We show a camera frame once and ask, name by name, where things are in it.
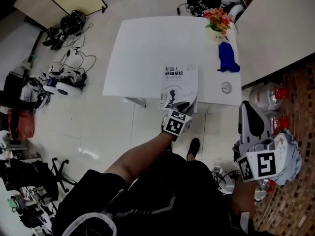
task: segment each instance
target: paper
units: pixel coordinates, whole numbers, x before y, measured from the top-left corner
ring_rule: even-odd
[[[178,102],[189,102],[189,106],[196,100],[198,92],[198,66],[166,64],[163,68],[160,109],[168,110]]]

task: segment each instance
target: blue object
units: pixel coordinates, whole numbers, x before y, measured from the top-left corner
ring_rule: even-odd
[[[235,63],[234,52],[230,44],[223,42],[219,45],[219,58],[221,66],[218,71],[225,72],[229,70],[230,72],[237,73],[241,70],[241,67]]]

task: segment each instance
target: person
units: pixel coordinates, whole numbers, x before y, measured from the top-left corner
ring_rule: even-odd
[[[256,182],[240,177],[227,202],[211,171],[195,159],[199,140],[192,140],[185,160],[172,152],[175,138],[162,132],[105,173],[88,170],[59,205],[53,235],[256,234]]]

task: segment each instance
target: floor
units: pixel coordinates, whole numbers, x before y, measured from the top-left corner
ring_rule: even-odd
[[[50,165],[53,157],[57,157],[60,162],[68,159],[70,163],[65,167],[65,173],[76,181],[88,169],[105,171],[128,149],[160,133],[164,112],[158,109],[158,100],[148,100],[147,107],[143,109],[125,99],[102,96],[103,83],[122,20],[177,15],[177,6],[186,0],[105,2],[109,5],[105,13],[90,15],[86,24],[93,23],[94,26],[85,33],[85,44],[81,51],[86,55],[97,56],[97,60],[87,73],[87,85],[82,94],[74,98],[53,95],[49,105],[35,114],[32,147]],[[189,15],[185,7],[181,7],[181,11],[182,15]],[[39,45],[32,72],[47,72],[67,50],[62,48],[52,52]],[[67,64],[76,66],[81,61],[81,57],[72,52]],[[93,61],[94,58],[85,58],[83,67],[89,68]],[[243,93],[246,99],[249,92]],[[198,104],[190,130],[174,143],[173,151],[186,157],[191,140],[197,137],[201,141],[197,159],[212,169],[215,164],[224,164],[233,158],[231,148],[239,139],[238,107],[227,107],[212,115],[207,114],[207,108],[206,104]]]

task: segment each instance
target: shoe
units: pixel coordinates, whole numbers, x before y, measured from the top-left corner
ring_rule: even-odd
[[[186,157],[187,161],[188,161],[188,155],[191,153],[194,157],[196,157],[199,149],[200,149],[200,141],[198,138],[194,138],[191,141],[190,146],[189,146],[189,150]]]

